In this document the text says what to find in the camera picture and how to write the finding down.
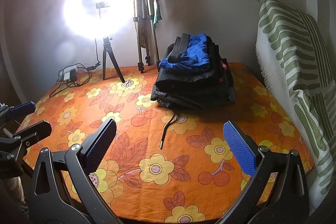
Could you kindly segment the phone holder on light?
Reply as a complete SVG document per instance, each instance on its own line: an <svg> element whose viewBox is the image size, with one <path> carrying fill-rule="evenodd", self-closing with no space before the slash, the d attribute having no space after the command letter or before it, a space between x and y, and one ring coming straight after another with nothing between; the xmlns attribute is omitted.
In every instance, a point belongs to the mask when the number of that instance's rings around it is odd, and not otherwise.
<svg viewBox="0 0 336 224"><path fill-rule="evenodd" d="M99 16L101 16L101 10L108 7L110 7L110 5L107 5L105 2L96 3L96 9L98 9Z"/></svg>

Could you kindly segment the orange floral bedsheet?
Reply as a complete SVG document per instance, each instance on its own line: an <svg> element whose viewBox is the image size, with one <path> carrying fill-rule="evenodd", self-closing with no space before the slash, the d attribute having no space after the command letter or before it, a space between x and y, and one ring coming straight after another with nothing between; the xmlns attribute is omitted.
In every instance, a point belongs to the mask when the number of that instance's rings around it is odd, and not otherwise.
<svg viewBox="0 0 336 224"><path fill-rule="evenodd" d="M25 158L34 166L39 151L63 151L84 139L108 118L117 135L90 179L122 218L144 222L189 223L221 217L246 186L244 174L224 140L223 125L235 121L257 144L273 152L296 149L309 173L313 159L289 116L242 64L229 65L236 102L204 111L172 111L150 99L156 69L123 68L83 74L78 88L61 87L44 95L21 128L48 121L51 135Z"/></svg>

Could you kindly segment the green white patterned pillow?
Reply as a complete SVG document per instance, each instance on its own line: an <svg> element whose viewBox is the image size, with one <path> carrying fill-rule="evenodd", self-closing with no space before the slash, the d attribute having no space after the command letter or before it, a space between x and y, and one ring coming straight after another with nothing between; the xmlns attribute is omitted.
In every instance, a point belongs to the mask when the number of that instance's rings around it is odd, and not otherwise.
<svg viewBox="0 0 336 224"><path fill-rule="evenodd" d="M298 129L314 162L312 211L335 184L335 79L315 19L260 0L256 54L265 85Z"/></svg>

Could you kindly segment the tall silver tripod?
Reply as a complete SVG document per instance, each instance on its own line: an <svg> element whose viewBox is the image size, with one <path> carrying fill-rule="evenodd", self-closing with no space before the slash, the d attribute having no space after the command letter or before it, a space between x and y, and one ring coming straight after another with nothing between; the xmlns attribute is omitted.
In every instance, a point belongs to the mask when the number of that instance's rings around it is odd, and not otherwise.
<svg viewBox="0 0 336 224"><path fill-rule="evenodd" d="M134 0L134 26L137 35L138 70L143 73L145 65L151 65L149 35L154 45L155 65L160 62L156 25L162 19L160 0Z"/></svg>

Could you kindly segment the stack of dark folded clothes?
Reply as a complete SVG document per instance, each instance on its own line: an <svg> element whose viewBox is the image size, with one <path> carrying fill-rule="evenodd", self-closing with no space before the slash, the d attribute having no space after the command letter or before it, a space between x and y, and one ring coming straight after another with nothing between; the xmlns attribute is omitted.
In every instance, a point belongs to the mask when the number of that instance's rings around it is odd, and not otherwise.
<svg viewBox="0 0 336 224"><path fill-rule="evenodd" d="M228 62L221 58L219 46L209 36L207 43L210 68L202 73L170 73L159 68L151 100L171 110L179 107L205 110L236 102ZM172 49L173 44L167 48L165 57Z"/></svg>

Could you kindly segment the white power strip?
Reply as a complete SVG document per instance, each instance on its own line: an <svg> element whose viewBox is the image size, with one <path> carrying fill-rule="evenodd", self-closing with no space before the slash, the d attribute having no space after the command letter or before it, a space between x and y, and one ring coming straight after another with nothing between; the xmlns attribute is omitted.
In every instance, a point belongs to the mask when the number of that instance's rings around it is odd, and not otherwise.
<svg viewBox="0 0 336 224"><path fill-rule="evenodd" d="M77 66L66 67L63 72L63 80L65 82L75 82L77 80Z"/></svg>

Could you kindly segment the blue striped pants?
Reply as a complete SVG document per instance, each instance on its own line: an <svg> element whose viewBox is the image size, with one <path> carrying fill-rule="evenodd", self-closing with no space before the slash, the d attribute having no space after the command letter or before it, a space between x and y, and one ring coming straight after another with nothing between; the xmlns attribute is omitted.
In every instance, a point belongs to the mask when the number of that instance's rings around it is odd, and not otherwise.
<svg viewBox="0 0 336 224"><path fill-rule="evenodd" d="M210 68L206 34L177 37L173 49L162 59L159 67L170 73L202 73Z"/></svg>

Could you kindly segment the black power adapter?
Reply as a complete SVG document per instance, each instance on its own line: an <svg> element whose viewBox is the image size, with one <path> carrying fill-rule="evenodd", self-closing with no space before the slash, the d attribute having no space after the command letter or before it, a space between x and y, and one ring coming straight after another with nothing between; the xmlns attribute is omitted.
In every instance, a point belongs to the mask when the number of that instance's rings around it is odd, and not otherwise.
<svg viewBox="0 0 336 224"><path fill-rule="evenodd" d="M64 75L64 80L67 83L74 83L77 81L77 71L75 69L72 69L71 71L68 71Z"/></svg>

